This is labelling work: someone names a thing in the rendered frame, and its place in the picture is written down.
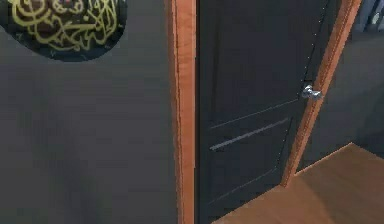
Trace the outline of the dark room door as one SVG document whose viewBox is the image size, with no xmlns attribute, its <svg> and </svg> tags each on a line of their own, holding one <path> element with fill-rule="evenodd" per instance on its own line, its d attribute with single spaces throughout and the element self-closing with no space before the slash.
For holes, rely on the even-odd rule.
<svg viewBox="0 0 384 224">
<path fill-rule="evenodd" d="M 277 186 L 341 0 L 199 0 L 195 224 Z"/>
</svg>

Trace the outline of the round black gold wall picture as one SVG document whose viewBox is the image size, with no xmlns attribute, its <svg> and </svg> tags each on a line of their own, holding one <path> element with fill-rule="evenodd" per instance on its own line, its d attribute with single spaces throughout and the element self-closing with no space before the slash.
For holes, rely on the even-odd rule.
<svg viewBox="0 0 384 224">
<path fill-rule="evenodd" d="M 118 44 L 127 8 L 127 0 L 0 0 L 0 27 L 38 55 L 85 62 Z"/>
</svg>

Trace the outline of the orange wooden door frame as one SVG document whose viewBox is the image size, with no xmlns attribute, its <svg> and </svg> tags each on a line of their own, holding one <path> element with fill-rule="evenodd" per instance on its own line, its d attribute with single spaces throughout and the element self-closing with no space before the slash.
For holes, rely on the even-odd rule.
<svg viewBox="0 0 384 224">
<path fill-rule="evenodd" d="M 322 97 L 318 100 L 305 98 L 306 107 L 293 140 L 281 182 L 275 187 L 289 184 L 296 173 L 361 2 L 362 0 L 341 0 L 321 64 L 314 82 L 310 84 L 314 90 L 322 92 Z M 169 57 L 172 63 L 171 94 L 177 224 L 195 224 L 198 204 L 196 198 L 198 193 L 196 181 L 198 3 L 199 0 L 167 0 Z"/>
</svg>

